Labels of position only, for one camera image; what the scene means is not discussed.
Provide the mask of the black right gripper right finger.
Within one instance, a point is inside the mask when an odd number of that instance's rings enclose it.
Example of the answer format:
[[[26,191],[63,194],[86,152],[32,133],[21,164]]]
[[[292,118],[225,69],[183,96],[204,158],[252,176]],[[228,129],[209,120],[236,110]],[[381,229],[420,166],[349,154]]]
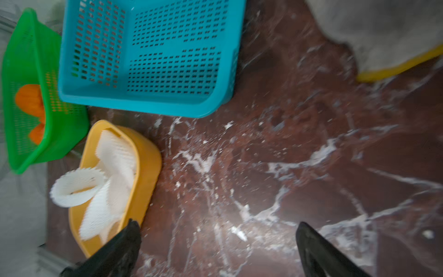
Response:
[[[295,233],[307,277],[370,277],[306,222]]]

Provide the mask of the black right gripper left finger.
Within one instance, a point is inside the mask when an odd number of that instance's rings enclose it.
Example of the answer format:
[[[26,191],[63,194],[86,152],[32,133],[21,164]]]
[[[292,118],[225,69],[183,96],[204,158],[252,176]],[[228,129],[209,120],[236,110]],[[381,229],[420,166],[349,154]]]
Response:
[[[135,268],[141,246],[138,222],[128,225],[77,267],[67,267],[62,277],[129,277]]]

